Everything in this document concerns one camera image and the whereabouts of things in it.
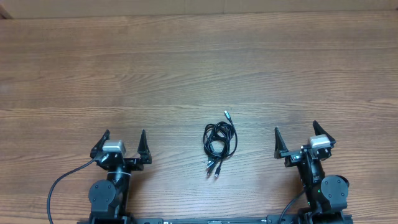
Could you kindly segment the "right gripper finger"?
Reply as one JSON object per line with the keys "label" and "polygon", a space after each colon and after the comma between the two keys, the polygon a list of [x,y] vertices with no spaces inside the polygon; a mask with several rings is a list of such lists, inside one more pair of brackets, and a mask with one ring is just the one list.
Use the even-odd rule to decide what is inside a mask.
{"label": "right gripper finger", "polygon": [[278,127],[276,127],[274,129],[274,134],[275,134],[274,158],[281,159],[283,157],[286,157],[289,150],[287,149],[287,146],[285,145],[285,142],[282,139],[282,136],[281,136],[281,133],[280,133]]}
{"label": "right gripper finger", "polygon": [[318,123],[316,120],[313,121],[312,125],[313,125],[314,132],[315,132],[315,135],[316,135],[316,136],[319,136],[319,135],[322,135],[322,134],[326,135],[327,138],[328,138],[328,140],[330,141],[330,145],[331,145],[331,146],[334,146],[334,144],[336,143],[336,140],[335,140],[331,135],[329,135],[329,134],[319,125],[319,123]]}

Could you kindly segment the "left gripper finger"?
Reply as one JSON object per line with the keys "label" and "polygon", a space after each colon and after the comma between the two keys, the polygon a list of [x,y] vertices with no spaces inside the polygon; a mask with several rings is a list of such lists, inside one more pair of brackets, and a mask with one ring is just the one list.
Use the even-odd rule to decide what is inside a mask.
{"label": "left gripper finger", "polygon": [[144,129],[141,133],[137,152],[140,155],[140,159],[143,164],[152,164],[152,155],[148,147],[146,131]]}
{"label": "left gripper finger", "polygon": [[101,139],[94,145],[90,151],[90,157],[95,158],[99,152],[103,152],[104,143],[109,140],[110,131],[107,129],[102,135]]}

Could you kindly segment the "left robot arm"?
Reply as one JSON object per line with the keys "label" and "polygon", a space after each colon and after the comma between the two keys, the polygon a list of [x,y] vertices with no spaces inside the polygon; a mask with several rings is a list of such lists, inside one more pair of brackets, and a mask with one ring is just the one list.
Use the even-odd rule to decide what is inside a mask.
{"label": "left robot arm", "polygon": [[95,182],[89,189],[90,223],[136,223],[133,215],[127,212],[127,201],[131,173],[142,171],[144,165],[152,163],[144,130],[137,153],[139,157],[126,158],[124,142],[111,140],[108,130],[92,148],[90,157],[107,172],[107,176],[104,180]]}

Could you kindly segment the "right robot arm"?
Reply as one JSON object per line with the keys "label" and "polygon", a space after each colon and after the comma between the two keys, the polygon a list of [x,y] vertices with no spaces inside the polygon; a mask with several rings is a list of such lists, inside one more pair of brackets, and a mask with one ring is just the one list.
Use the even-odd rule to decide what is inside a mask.
{"label": "right robot arm", "polygon": [[315,135],[299,150],[289,151],[278,128],[275,133],[276,159],[286,167],[296,167],[303,190],[293,198],[278,217],[278,223],[350,224],[345,215],[349,181],[341,175],[325,175],[322,161],[331,157],[336,140],[317,121],[312,123]]}

